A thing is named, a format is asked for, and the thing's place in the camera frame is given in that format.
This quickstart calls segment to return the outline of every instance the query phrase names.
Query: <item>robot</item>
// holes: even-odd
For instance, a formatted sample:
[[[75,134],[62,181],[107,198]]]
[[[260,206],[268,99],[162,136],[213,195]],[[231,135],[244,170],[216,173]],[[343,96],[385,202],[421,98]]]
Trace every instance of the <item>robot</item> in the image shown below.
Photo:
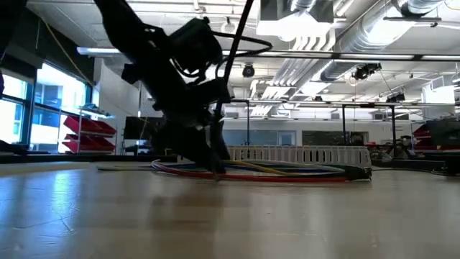
[[[141,81],[155,100],[153,108],[164,114],[166,123],[154,134],[153,146],[172,148],[213,173],[225,173],[222,160],[230,156],[222,138],[221,105],[233,96],[224,79],[205,81],[205,72],[225,61],[215,36],[228,35],[213,32],[204,18],[167,36],[162,28],[143,23],[125,0],[94,2],[112,45],[132,62],[122,78]],[[185,83],[181,74],[194,82]],[[210,112],[209,105],[216,102],[216,112]]]

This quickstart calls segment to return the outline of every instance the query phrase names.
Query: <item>wooden floor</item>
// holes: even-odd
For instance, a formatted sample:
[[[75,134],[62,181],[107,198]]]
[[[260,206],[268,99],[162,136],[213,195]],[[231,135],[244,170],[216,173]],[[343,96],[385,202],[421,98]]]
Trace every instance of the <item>wooden floor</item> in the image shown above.
[[[0,258],[460,258],[460,181],[263,184],[95,169],[0,178]]]

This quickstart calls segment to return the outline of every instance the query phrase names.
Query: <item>spotlight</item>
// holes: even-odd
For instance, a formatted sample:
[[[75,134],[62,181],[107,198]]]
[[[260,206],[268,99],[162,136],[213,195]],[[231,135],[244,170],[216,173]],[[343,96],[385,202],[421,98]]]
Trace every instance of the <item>spotlight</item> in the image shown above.
[[[396,93],[387,97],[387,103],[396,103],[400,101],[405,101],[404,93]]]
[[[251,78],[255,74],[255,70],[252,67],[252,64],[246,64],[243,69],[243,77],[245,78]]]
[[[382,65],[380,65],[380,63],[359,65],[356,67],[356,72],[354,72],[351,76],[356,80],[364,80],[375,74],[375,72],[380,69],[382,69]]]
[[[230,21],[230,17],[227,17],[227,20],[222,24],[221,32],[235,34],[237,27],[238,25]]]

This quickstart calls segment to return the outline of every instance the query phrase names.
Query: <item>red storage bin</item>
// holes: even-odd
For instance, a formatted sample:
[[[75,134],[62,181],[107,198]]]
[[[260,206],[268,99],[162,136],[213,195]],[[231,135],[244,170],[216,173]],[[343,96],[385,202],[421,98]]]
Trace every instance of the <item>red storage bin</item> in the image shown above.
[[[105,122],[87,118],[81,118],[81,127],[79,124],[80,118],[75,116],[68,116],[64,121],[64,125],[75,133],[66,135],[65,139],[71,141],[63,143],[73,153],[78,153],[78,133],[80,133],[80,153],[112,153],[114,151],[115,145],[104,139],[116,134],[113,127]]]
[[[78,134],[78,125],[80,123],[80,119],[74,116],[68,116],[67,119],[64,121],[64,125],[71,129],[74,133]],[[95,132],[95,133],[102,133],[103,130],[95,124],[92,120],[81,118],[81,131],[82,132]]]
[[[66,140],[70,142],[64,142],[63,144],[70,149],[73,153],[78,153],[78,136],[67,134]],[[80,137],[80,153],[112,153],[115,149],[115,145],[110,143],[103,137],[85,136]]]
[[[110,126],[109,124],[107,124],[105,122],[93,121],[93,123],[98,125],[99,128],[101,129],[101,131],[103,133],[105,133],[105,134],[108,134],[108,135],[115,135],[116,134],[116,129],[114,129],[112,126]]]
[[[95,142],[98,145],[98,150],[100,151],[107,151],[112,153],[115,149],[115,145],[110,143],[103,137],[91,136],[90,138],[93,142]]]

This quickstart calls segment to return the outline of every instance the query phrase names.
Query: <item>white fence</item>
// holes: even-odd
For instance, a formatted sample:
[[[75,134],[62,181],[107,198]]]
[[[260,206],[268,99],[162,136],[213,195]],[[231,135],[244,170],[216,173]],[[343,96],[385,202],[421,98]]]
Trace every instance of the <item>white fence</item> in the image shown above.
[[[354,146],[228,146],[232,160],[371,166],[366,147]]]

